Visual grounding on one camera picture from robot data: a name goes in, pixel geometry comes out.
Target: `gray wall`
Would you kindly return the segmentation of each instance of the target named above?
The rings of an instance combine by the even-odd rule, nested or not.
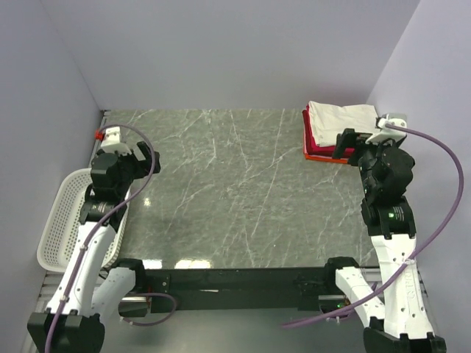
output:
[[[102,109],[368,98],[419,0],[42,0]]]
[[[99,110],[38,0],[2,1],[0,23],[0,347],[18,353],[43,281],[36,248]]]
[[[369,102],[380,113],[408,114],[409,126],[436,136],[461,158],[470,175],[471,2],[422,0]],[[408,199],[424,240],[444,218],[456,194],[456,170],[438,147],[410,136],[417,161]],[[433,313],[449,352],[469,352],[471,340],[470,188],[455,218],[419,258]]]

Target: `perforated basket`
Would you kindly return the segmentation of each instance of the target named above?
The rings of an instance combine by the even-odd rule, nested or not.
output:
[[[77,241],[80,209],[89,184],[91,184],[90,169],[79,169],[64,179],[57,192],[37,253],[38,262],[48,271],[65,272],[67,268]],[[106,253],[102,267],[109,267],[116,261],[126,220],[127,211]]]

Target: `purple hose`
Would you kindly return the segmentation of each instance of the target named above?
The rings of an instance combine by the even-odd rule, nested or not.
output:
[[[173,306],[171,307],[170,313],[168,313],[167,316],[165,316],[164,318],[162,318],[160,320],[157,320],[157,321],[154,321],[154,322],[135,322],[135,321],[129,320],[128,318],[123,318],[124,321],[126,321],[127,323],[129,323],[131,325],[134,325],[134,326],[149,327],[149,326],[155,326],[155,325],[158,325],[158,324],[162,324],[163,322],[169,320],[170,317],[172,315],[174,315],[175,311],[177,310],[177,300],[173,296],[171,296],[170,294],[166,294],[166,293],[142,293],[142,294],[137,294],[137,295],[133,294],[132,296],[161,296],[163,298],[170,299],[171,302],[173,303]]]
[[[423,249],[425,249],[427,246],[430,245],[430,243],[432,241],[435,240],[436,237],[439,236],[439,234],[442,232],[442,230],[446,227],[446,225],[448,224],[448,222],[450,221],[450,219],[453,217],[453,215],[455,214],[455,211],[456,209],[458,208],[458,205],[459,205],[459,202],[461,201],[461,197],[463,196],[463,189],[464,189],[464,173],[463,173],[463,168],[461,167],[461,163],[459,162],[459,159],[458,157],[456,156],[456,154],[450,149],[450,147],[448,147],[447,145],[445,145],[443,142],[441,142],[440,140],[437,140],[436,138],[430,136],[430,135],[427,135],[423,132],[418,132],[418,131],[415,131],[415,130],[411,130],[411,129],[406,129],[405,127],[400,127],[400,126],[395,126],[395,125],[391,125],[391,124],[386,124],[386,127],[390,128],[390,129],[393,129],[393,130],[398,130],[398,131],[402,131],[402,132],[407,132],[408,134],[412,134],[412,135],[416,135],[416,136],[420,136],[421,138],[424,138],[426,140],[429,140],[433,143],[435,143],[436,145],[442,147],[451,157],[451,159],[453,160],[453,162],[455,163],[455,166],[456,166],[456,169],[458,170],[458,193],[456,194],[456,198],[455,198],[455,201],[453,202],[453,205],[451,206],[451,209],[450,211],[448,212],[447,216],[445,217],[445,219],[443,220],[443,222],[439,225],[439,227],[435,230],[435,232],[433,232],[433,234],[424,242],[422,243],[422,245],[418,246],[412,253],[411,255],[408,257],[408,260],[412,260],[414,259],[418,254],[420,254],[422,252]],[[381,285],[379,288],[375,289],[373,291],[373,293],[369,294],[368,296],[365,296],[363,299],[360,299],[358,300],[357,302],[351,304],[351,305],[347,305],[346,307],[343,307],[341,309],[337,309],[337,310],[334,310],[330,313],[325,313],[325,314],[322,314],[322,315],[318,315],[318,316],[314,316],[314,317],[311,317],[311,318],[302,318],[302,319],[298,319],[296,321],[292,321],[292,322],[288,322],[286,324],[283,324],[282,327],[284,329],[293,329],[295,327],[303,327],[303,326],[307,326],[307,325],[310,325],[310,324],[314,324],[316,322],[319,322],[319,321],[322,321],[322,320],[325,320],[326,318],[332,318],[332,317],[336,317],[336,316],[341,316],[341,315],[346,315],[348,314],[352,309],[355,309],[356,307],[368,302],[369,300],[375,298],[376,296],[378,296],[379,294],[381,294],[382,292],[384,292],[384,290],[386,288],[388,288],[401,274],[402,272],[406,269],[407,267],[407,264],[406,263],[403,263],[399,268],[398,270],[391,276],[391,278],[389,278],[386,283],[384,283],[383,285]]]
[[[72,270],[72,273],[71,273],[71,277],[70,277],[70,279],[69,279],[69,281],[68,281],[68,283],[67,283],[67,285],[64,289],[63,296],[65,298],[68,298],[70,293],[71,293],[72,286],[74,285],[75,279],[77,278],[77,274],[79,273],[79,269],[80,269],[80,266],[82,265],[83,257],[85,256],[85,252],[86,252],[85,249],[87,248],[88,244],[91,242],[91,238],[95,235],[96,231],[103,225],[103,223],[106,222],[106,220],[114,214],[114,212],[116,212],[121,207],[123,207],[125,204],[127,204],[128,202],[133,200],[147,186],[147,184],[149,184],[150,179],[152,178],[152,174],[154,172],[155,154],[152,153],[152,151],[154,151],[154,148],[152,147],[152,143],[147,138],[147,136],[145,136],[145,134],[143,134],[139,129],[136,129],[133,126],[126,125],[126,124],[107,125],[107,126],[102,127],[99,131],[102,132],[102,131],[104,131],[106,129],[109,129],[111,127],[124,127],[125,129],[132,130],[133,132],[135,132],[136,134],[141,136],[141,138],[144,140],[144,142],[150,148],[150,151],[151,151],[151,154],[150,154],[151,155],[151,165],[150,165],[150,169],[149,169],[149,174],[148,174],[148,177],[145,179],[144,183],[139,187],[139,189],[136,190],[136,192],[134,192],[132,195],[130,195],[129,198],[127,198],[126,200],[124,200],[120,204],[116,205],[112,210],[110,210],[110,212],[108,212],[106,215],[104,215],[102,217],[102,219],[100,219],[98,222],[96,222],[95,226],[92,228],[92,230],[90,231],[90,233],[88,234],[87,238],[85,239],[85,241],[83,243],[83,249],[80,249],[80,253],[79,253],[79,256],[77,258],[77,262],[75,263],[74,269]],[[54,330],[57,326],[57,322],[59,321],[60,314],[62,314],[62,312],[64,310],[64,307],[65,307],[65,301],[61,300],[60,304],[59,304],[59,307],[57,308],[57,312],[54,314],[54,318],[52,319],[51,326],[49,327],[49,331],[47,333],[46,346],[45,346],[45,349],[44,349],[45,353],[51,353],[52,336],[54,335]]]

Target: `purple cable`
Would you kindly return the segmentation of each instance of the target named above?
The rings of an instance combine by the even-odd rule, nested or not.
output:
[[[127,125],[127,124],[111,124],[111,125],[107,125],[107,126],[102,127],[99,131],[102,132],[102,131],[104,131],[106,129],[109,129],[111,127],[124,127],[125,129],[132,130],[133,132],[135,132],[136,134],[141,136],[141,138],[144,140],[144,142],[150,148],[150,151],[151,151],[151,154],[150,154],[151,155],[151,165],[150,165],[150,169],[149,169],[149,174],[148,174],[148,177],[145,179],[144,183],[139,187],[139,189],[136,190],[136,192],[134,192],[132,195],[130,195],[129,198],[127,198],[126,200],[124,200],[120,204],[116,205],[112,210],[110,210],[110,212],[108,212],[106,215],[104,215],[102,217],[102,219],[100,219],[98,222],[96,222],[95,226],[92,228],[92,230],[88,234],[87,238],[83,242],[83,249],[80,249],[80,253],[79,253],[79,256],[77,258],[77,262],[75,263],[74,269],[72,270],[72,273],[71,273],[71,277],[70,277],[70,279],[69,279],[69,281],[68,281],[68,283],[67,283],[67,285],[64,289],[63,297],[65,297],[65,298],[68,298],[70,293],[71,293],[72,286],[74,285],[75,279],[77,278],[77,274],[79,273],[79,269],[80,269],[80,266],[82,265],[83,257],[85,256],[85,252],[86,252],[86,249],[88,247],[88,244],[91,242],[91,238],[95,235],[96,231],[103,225],[103,223],[106,222],[106,220],[109,217],[111,217],[112,214],[114,214],[114,212],[116,212],[121,207],[123,207],[125,204],[127,204],[128,202],[133,200],[147,186],[147,184],[149,184],[150,179],[152,178],[154,168],[155,168],[155,154],[152,153],[152,151],[154,151],[154,148],[152,147],[152,143],[147,138],[147,136],[145,136],[145,134],[143,134],[139,129],[136,129],[135,127]],[[60,314],[62,314],[62,312],[64,310],[65,303],[66,303],[66,301],[61,300],[60,303],[59,303],[59,306],[57,307],[57,312],[54,314],[54,318],[52,319],[51,326],[49,327],[49,331],[48,331],[47,337],[46,337],[46,345],[45,345],[45,349],[44,349],[45,353],[51,353],[52,336],[54,335],[54,330],[57,326],[57,322],[59,321]]]
[[[400,127],[400,126],[395,126],[391,124],[386,124],[386,127],[397,130],[397,131],[402,131],[402,132],[407,132],[412,135],[420,136],[421,138],[424,138],[426,140],[429,140],[436,145],[442,147],[451,157],[453,162],[455,163],[456,169],[458,170],[458,193],[456,194],[455,201],[453,202],[453,205],[451,206],[450,211],[446,215],[445,219],[443,222],[439,225],[439,227],[433,232],[433,234],[420,246],[418,246],[408,257],[407,260],[413,260],[418,254],[422,252],[423,249],[425,249],[427,246],[430,245],[432,241],[436,239],[436,237],[439,236],[439,234],[442,232],[442,230],[446,227],[450,219],[453,217],[455,214],[456,209],[458,208],[459,202],[461,201],[461,197],[463,196],[463,189],[464,189],[464,173],[463,173],[463,168],[461,167],[461,163],[459,162],[458,157],[456,154],[448,147],[445,145],[443,142],[440,140],[437,140],[436,138],[427,135],[423,132],[411,130],[411,129],[406,129],[405,127]],[[384,283],[381,285],[379,288],[373,290],[373,293],[369,294],[368,296],[365,296],[363,299],[358,300],[357,302],[347,305],[346,307],[343,307],[341,309],[334,310],[330,313],[325,313],[322,315],[314,316],[311,318],[301,318],[292,322],[288,322],[286,324],[282,325],[282,328],[284,329],[293,329],[296,327],[303,327],[307,326],[310,324],[314,324],[316,322],[325,320],[326,318],[332,318],[336,316],[341,316],[341,315],[346,315],[348,314],[352,309],[355,309],[356,307],[368,302],[369,300],[375,298],[376,296],[380,295],[382,292],[384,292],[385,289],[387,289],[401,274],[402,272],[406,269],[407,263],[403,263],[398,270]]]
[[[137,294],[137,295],[133,294],[132,296],[161,296],[163,298],[170,299],[173,303],[170,313],[168,313],[167,316],[165,316],[164,318],[154,321],[154,322],[135,322],[135,321],[129,320],[128,318],[123,318],[123,320],[126,321],[128,324],[131,324],[134,326],[149,327],[149,326],[162,324],[163,322],[169,320],[171,316],[174,315],[175,311],[177,310],[177,300],[173,296],[167,293],[142,293],[142,294]]]

